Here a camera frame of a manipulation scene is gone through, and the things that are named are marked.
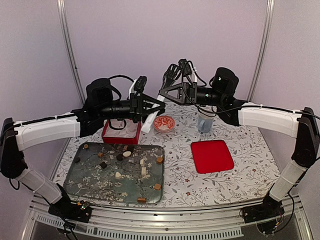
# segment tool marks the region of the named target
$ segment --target red bowl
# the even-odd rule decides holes
[[[175,120],[170,116],[158,116],[153,121],[154,129],[159,133],[168,133],[175,127]]]

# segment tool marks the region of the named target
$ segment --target ventilation grille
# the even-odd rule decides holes
[[[58,218],[38,213],[36,220],[43,224],[56,228],[63,228],[64,222]],[[78,234],[86,234],[108,240],[225,240],[243,237],[240,227],[230,228],[221,231],[208,231],[197,233],[131,233],[124,231],[108,230],[100,227],[87,226],[86,232],[74,231]]]

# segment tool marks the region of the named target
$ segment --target container lid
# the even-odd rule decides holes
[[[216,173],[234,168],[234,161],[223,140],[191,143],[196,171],[199,174]]]

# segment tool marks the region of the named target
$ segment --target vertical metal pole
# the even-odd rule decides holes
[[[262,64],[264,61],[265,52],[267,49],[267,42],[268,42],[269,33],[271,29],[272,17],[274,13],[274,4],[275,4],[275,0],[268,0],[267,6],[266,6],[265,22],[264,22],[263,36],[262,36],[259,56],[256,62],[253,79],[252,79],[249,94],[247,97],[247,100],[249,102],[251,102],[254,98],[255,90],[259,80],[259,75],[260,75]]]
[[[62,34],[64,37],[64,43],[65,43],[66,51],[69,58],[69,63],[70,63],[71,72],[73,75],[74,84],[75,84],[81,103],[85,104],[86,97],[81,85],[78,68],[77,68],[76,60],[74,56],[74,51],[71,45],[70,33],[69,33],[68,22],[67,22],[67,14],[66,14],[66,8],[65,8],[65,1],[57,0],[57,5],[58,5],[58,12],[59,12],[60,23],[62,28]]]

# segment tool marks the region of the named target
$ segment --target floral pattern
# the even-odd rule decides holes
[[[159,145],[165,149],[162,201],[154,206],[124,203],[113,203],[114,205],[173,208],[232,204],[262,198],[280,176],[258,128],[231,126],[215,117],[211,131],[201,134],[198,132],[196,108],[167,103],[165,115],[175,120],[172,131],[158,133],[152,129],[149,134],[140,134],[139,139],[141,145]],[[71,139],[57,169],[54,178],[56,183],[64,183],[78,147],[84,142],[102,142],[101,133],[102,129],[92,136]],[[190,144],[208,140],[225,141],[234,161],[233,169],[197,173]],[[93,202],[98,205],[110,204],[100,200]]]

